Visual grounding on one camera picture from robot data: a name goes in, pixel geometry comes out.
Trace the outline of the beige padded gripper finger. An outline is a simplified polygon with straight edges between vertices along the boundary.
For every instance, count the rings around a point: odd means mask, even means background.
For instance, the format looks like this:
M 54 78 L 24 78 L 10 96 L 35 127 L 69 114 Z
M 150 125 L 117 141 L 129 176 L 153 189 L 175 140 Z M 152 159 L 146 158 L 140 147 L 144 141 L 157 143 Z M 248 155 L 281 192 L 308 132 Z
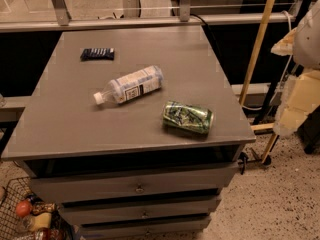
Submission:
M 280 41 L 273 45 L 271 52 L 279 56 L 292 55 L 295 35 L 296 28 L 293 28 Z
M 320 71 L 304 69 L 298 77 L 289 76 L 281 96 L 273 131 L 289 136 L 320 106 Z

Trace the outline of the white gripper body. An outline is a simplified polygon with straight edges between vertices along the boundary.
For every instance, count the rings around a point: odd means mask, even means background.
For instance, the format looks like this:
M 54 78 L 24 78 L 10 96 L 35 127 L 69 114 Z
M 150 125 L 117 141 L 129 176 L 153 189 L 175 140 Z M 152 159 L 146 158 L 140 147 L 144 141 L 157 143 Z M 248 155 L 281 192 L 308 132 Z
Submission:
M 320 69 L 320 0 L 314 3 L 296 28 L 293 58 L 303 67 Z

